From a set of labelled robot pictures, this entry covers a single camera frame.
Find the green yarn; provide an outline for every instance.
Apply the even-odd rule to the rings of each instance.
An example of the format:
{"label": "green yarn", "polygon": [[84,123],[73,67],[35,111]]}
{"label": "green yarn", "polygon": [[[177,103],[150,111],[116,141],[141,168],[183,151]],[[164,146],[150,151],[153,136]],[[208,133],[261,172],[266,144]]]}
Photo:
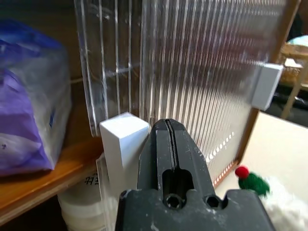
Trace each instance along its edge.
{"label": "green yarn", "polygon": [[246,179],[239,179],[239,186],[241,189],[251,189],[259,196],[266,196],[270,192],[269,185],[254,173],[249,173]]}

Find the purple plastic bag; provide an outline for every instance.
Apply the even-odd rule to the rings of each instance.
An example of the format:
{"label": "purple plastic bag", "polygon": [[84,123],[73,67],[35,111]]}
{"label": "purple plastic bag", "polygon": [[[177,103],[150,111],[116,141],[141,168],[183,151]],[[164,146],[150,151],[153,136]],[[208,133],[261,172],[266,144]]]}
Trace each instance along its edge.
{"label": "purple plastic bag", "polygon": [[0,73],[0,175],[52,169],[34,120],[31,101],[18,78]]}

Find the plastic bag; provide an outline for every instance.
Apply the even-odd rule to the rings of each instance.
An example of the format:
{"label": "plastic bag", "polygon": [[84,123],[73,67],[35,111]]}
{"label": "plastic bag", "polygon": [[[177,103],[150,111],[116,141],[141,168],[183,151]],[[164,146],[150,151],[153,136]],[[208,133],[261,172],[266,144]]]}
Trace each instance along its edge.
{"label": "plastic bag", "polygon": [[54,169],[70,109],[62,45],[0,21],[0,176]]}

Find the white container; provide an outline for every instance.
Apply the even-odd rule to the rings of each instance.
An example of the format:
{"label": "white container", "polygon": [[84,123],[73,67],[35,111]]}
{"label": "white container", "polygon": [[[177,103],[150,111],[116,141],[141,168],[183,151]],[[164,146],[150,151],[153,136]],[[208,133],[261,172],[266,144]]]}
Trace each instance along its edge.
{"label": "white container", "polygon": [[97,174],[58,194],[62,217],[71,231],[103,231],[105,220]]}

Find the wooden shelf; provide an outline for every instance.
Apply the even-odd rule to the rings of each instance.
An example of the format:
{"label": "wooden shelf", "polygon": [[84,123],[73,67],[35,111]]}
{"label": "wooden shelf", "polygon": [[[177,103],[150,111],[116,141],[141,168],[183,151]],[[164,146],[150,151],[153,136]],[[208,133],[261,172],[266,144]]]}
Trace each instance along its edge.
{"label": "wooden shelf", "polygon": [[91,137],[82,84],[73,85],[72,98],[64,148],[55,170],[0,178],[0,226],[96,170],[103,145],[101,138]]}

